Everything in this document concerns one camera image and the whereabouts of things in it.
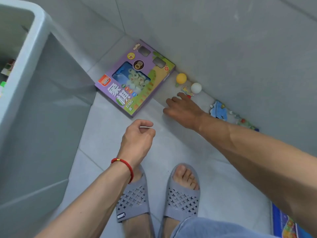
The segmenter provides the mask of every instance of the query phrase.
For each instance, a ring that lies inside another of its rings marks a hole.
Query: white plastic bin
[[[51,30],[38,5],[0,0],[0,68],[16,59],[0,97],[0,237],[61,203],[96,93]]]

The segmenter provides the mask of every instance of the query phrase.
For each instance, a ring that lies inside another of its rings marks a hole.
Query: hand
[[[153,123],[148,120],[137,119],[127,127],[117,156],[118,159],[127,161],[133,169],[139,166],[147,155],[155,136],[154,129],[141,126],[152,127]]]
[[[177,96],[181,99],[172,97],[172,99],[166,100],[169,107],[163,110],[164,114],[170,116],[185,128],[197,131],[200,117],[208,114],[184,93],[178,93]]]

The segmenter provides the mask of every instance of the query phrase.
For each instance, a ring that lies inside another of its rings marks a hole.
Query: toenail
[[[186,170],[186,167],[184,165],[179,166],[179,171],[185,172],[185,170]]]

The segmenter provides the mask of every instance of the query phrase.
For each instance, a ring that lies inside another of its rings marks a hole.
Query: red bracelet
[[[116,161],[120,161],[120,162],[124,163],[126,166],[128,166],[130,173],[131,173],[131,179],[130,179],[129,184],[131,184],[131,181],[133,180],[133,176],[134,176],[132,167],[129,165],[129,163],[127,161],[122,160],[122,159],[117,159],[117,158],[113,159],[111,161],[111,163],[116,162]]]

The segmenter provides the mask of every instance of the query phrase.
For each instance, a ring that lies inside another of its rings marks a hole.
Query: ping pong ball
[[[187,80],[186,74],[178,74],[178,75],[176,76],[176,82],[177,82],[178,84],[183,84],[183,83],[186,82],[186,80]]]
[[[191,86],[191,91],[194,93],[194,94],[198,94],[200,93],[202,90],[202,87],[199,83],[194,83],[192,86]]]

